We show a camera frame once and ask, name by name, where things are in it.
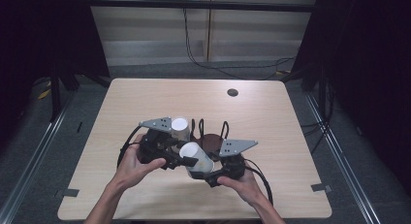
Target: hand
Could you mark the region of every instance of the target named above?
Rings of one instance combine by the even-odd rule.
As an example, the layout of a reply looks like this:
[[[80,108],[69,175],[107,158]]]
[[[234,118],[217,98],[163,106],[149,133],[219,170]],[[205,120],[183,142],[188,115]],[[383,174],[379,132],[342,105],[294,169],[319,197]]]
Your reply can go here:
[[[236,190],[242,200],[248,203],[257,211],[263,223],[285,223],[281,216],[278,214],[277,210],[275,210],[275,208],[260,190],[256,178],[251,171],[245,170],[244,176],[242,176],[239,180],[221,176],[217,179],[217,182],[221,185],[231,187]]]
[[[122,191],[137,185],[147,174],[166,164],[166,160],[163,158],[155,159],[148,164],[140,162],[139,142],[142,140],[142,136],[137,135],[133,141],[134,144],[128,147],[111,180],[111,183],[116,184]]]
[[[244,176],[242,176],[239,180],[221,176],[217,179],[217,182],[221,185],[236,190],[242,200],[248,203],[250,206],[253,206],[261,198],[261,196],[264,196],[263,192],[258,186],[254,174],[249,170],[245,170]]]

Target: white cup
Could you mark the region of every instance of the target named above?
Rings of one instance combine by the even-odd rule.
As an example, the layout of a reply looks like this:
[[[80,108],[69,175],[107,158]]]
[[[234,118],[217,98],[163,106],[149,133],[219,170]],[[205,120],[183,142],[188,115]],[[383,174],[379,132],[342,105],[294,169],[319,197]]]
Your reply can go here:
[[[212,160],[196,143],[191,142],[185,144],[181,148],[179,155],[181,158],[185,156],[199,159],[194,167],[185,167],[190,172],[210,173],[214,170],[214,162],[212,162]]]
[[[190,129],[186,118],[180,116],[172,121],[172,137],[180,141],[190,142]]]

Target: small round object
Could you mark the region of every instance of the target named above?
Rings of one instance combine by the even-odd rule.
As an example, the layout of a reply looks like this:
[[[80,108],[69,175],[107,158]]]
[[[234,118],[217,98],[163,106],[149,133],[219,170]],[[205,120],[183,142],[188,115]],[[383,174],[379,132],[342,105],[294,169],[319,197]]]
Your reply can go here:
[[[231,97],[236,97],[236,96],[238,96],[238,91],[234,88],[231,88],[227,91],[227,94],[229,94],[229,96],[231,96]]]

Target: wire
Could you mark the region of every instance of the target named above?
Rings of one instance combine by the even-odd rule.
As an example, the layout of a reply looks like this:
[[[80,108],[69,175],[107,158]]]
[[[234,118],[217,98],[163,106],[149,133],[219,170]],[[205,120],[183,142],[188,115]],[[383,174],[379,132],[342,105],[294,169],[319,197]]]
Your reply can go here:
[[[241,78],[238,76],[235,76],[233,74],[227,73],[225,71],[223,71],[222,69],[246,69],[246,68],[255,68],[255,69],[263,69],[263,68],[270,68],[270,67],[275,67],[275,71],[273,74],[269,75],[268,77],[259,79],[259,80],[268,80],[272,77],[274,77],[276,75],[276,72],[278,72],[278,66],[281,64],[284,64],[292,59],[295,59],[296,57],[284,57],[284,58],[280,58],[277,61],[275,61],[274,64],[270,64],[270,65],[266,65],[266,66],[223,66],[223,67],[212,67],[212,66],[207,66],[207,65],[202,65],[199,62],[196,61],[196,59],[193,56],[193,53],[191,51],[191,45],[190,45],[190,37],[189,37],[189,33],[188,33],[188,24],[187,24],[187,10],[183,9],[182,10],[184,13],[184,30],[185,30],[185,45],[186,45],[186,50],[187,50],[187,55],[188,58],[191,60],[191,62],[193,62],[194,64],[196,64],[197,66],[204,68],[204,69],[209,69],[209,70],[215,70],[218,71],[222,74],[225,74],[227,76],[239,79],[239,80],[247,80],[246,78]]]
[[[244,160],[247,161],[247,162],[252,163],[258,169],[258,171],[257,171],[253,168],[245,166],[246,170],[249,170],[249,171],[257,174],[260,177],[260,179],[263,181],[263,184],[264,184],[264,186],[266,187],[266,190],[267,190],[267,196],[269,197],[269,202],[273,205],[271,188],[269,187],[269,182],[267,181],[266,177],[264,176],[263,171],[261,171],[261,169],[253,161],[251,161],[249,159],[246,159],[246,158],[244,158]]]
[[[320,139],[317,141],[317,144],[314,145],[314,147],[310,150],[311,155],[314,154],[314,152],[317,149],[318,145],[320,144],[321,140],[323,140],[324,136],[327,135],[327,131],[330,129],[330,122],[331,122],[332,114],[333,114],[335,91],[332,89],[329,82],[328,82],[328,89],[329,89],[329,92],[327,94],[327,98],[330,102],[329,113],[328,113],[327,116],[325,116],[324,122],[321,122],[321,124],[319,125],[322,128],[324,128],[324,131],[323,131],[323,134],[321,135]]]
[[[308,132],[305,132],[305,133],[304,133],[304,136],[307,137],[308,135],[314,134],[314,133],[317,132],[319,129],[321,129],[321,128],[320,128],[320,125],[317,124],[317,126],[315,126],[314,129],[312,129],[312,130],[310,130],[310,131],[308,131]]]
[[[257,174],[260,177],[260,179],[263,181],[264,186],[266,187],[267,196],[269,197],[269,202],[273,205],[271,188],[269,187],[269,182],[266,180],[266,178],[263,176],[263,174],[261,172],[255,170],[255,169],[247,167],[247,166],[245,166],[245,169]]]
[[[123,147],[121,147],[120,149],[120,154],[118,155],[118,159],[117,159],[117,168],[121,163],[121,160],[124,157],[124,154],[126,152],[126,150],[128,149],[128,147],[131,144],[135,144],[135,143],[130,143],[131,139],[133,138],[133,136],[137,133],[137,131],[140,130],[140,128],[142,128],[140,125],[136,127],[136,129],[133,130],[133,132],[130,134],[130,136],[128,137],[127,141],[124,143]]]

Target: black controller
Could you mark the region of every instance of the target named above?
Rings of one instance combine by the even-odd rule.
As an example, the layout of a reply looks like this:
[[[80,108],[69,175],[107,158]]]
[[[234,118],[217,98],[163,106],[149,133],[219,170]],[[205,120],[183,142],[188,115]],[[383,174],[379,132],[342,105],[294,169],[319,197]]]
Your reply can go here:
[[[196,142],[200,144],[200,147],[207,153],[207,155],[213,159],[213,161],[220,161],[222,168],[210,172],[189,172],[193,179],[203,179],[210,187],[220,185],[217,179],[220,176],[227,176],[232,179],[239,179],[244,175],[245,162],[241,153],[254,145],[257,144],[256,141],[248,140],[228,140],[217,135],[204,135],[204,121],[201,120],[201,138],[196,139],[191,133],[190,142]],[[149,163],[157,158],[166,159],[166,164],[162,169],[167,170],[168,168],[174,169],[178,166],[194,167],[198,162],[197,158],[192,157],[180,157],[178,153],[174,152],[172,147],[181,148],[183,145],[187,144],[186,141],[180,141],[179,139],[172,137],[171,130],[171,118],[164,117],[159,119],[152,119],[143,121],[139,124],[139,127],[131,134],[125,145],[120,150],[120,155],[118,157],[117,167],[121,162],[121,159],[130,145],[129,142],[131,138],[136,134],[136,132],[141,128],[148,128],[147,133],[142,137],[140,142],[140,154],[142,163]],[[212,145],[203,145],[203,143],[212,143]]]

